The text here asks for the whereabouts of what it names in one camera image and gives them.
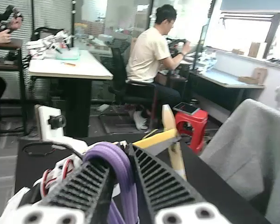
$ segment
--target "smartphone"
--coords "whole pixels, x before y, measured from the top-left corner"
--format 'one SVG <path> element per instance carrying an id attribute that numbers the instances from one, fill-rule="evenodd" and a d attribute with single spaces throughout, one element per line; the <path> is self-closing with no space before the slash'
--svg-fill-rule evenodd
<path id="1" fill-rule="evenodd" d="M 173 110 L 178 111 L 178 112 L 183 112 L 185 114 L 192 116 L 194 113 L 199 111 L 200 108 L 197 106 L 194 106 L 194 105 L 187 104 L 187 103 L 179 103 L 178 105 L 173 107 Z"/>

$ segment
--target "table leg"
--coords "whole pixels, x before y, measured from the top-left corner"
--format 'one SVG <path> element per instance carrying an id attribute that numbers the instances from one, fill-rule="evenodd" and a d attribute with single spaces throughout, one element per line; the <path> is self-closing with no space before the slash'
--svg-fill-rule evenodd
<path id="1" fill-rule="evenodd" d="M 66 136 L 88 137 L 91 84 L 89 79 L 66 80 Z"/>
<path id="2" fill-rule="evenodd" d="M 22 66 L 22 50 L 18 49 L 18 60 L 19 60 L 19 74 L 20 74 L 20 97 L 21 97 L 21 113 L 23 121 L 23 131 L 27 135 L 27 102 L 26 102 L 26 88 L 25 80 L 23 75 L 23 66 Z"/>
<path id="3" fill-rule="evenodd" d="M 245 93 L 245 89 L 239 89 L 238 96 L 231 113 L 233 113 L 234 110 L 244 101 L 244 93 Z"/>

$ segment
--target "wooden stick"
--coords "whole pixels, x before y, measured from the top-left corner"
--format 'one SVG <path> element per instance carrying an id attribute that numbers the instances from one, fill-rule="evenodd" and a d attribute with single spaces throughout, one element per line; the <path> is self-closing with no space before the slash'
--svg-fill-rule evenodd
<path id="1" fill-rule="evenodd" d="M 175 118 L 169 105 L 163 105 L 162 108 L 162 122 L 164 130 L 176 129 Z M 182 158 L 181 144 L 177 142 L 168 149 L 172 168 L 183 179 L 187 179 L 185 166 Z"/>

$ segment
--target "gray jacket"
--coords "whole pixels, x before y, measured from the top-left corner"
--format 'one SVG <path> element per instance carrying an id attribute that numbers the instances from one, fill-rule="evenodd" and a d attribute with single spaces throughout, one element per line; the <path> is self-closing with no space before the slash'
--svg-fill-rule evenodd
<path id="1" fill-rule="evenodd" d="M 266 218 L 280 224 L 280 112 L 244 101 L 201 155 L 242 197 L 268 192 Z"/>

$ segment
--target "red stool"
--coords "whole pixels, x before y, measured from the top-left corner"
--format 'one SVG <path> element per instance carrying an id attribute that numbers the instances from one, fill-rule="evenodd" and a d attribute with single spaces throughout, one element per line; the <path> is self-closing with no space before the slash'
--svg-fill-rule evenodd
<path id="1" fill-rule="evenodd" d="M 187 134 L 192 136 L 191 144 L 189 147 L 198 154 L 203 148 L 203 136 L 207 123 L 207 112 L 199 110 L 193 115 L 188 115 L 182 112 L 178 112 L 175 115 L 176 128 L 179 134 Z M 191 125 L 191 130 L 185 127 L 185 124 Z"/>

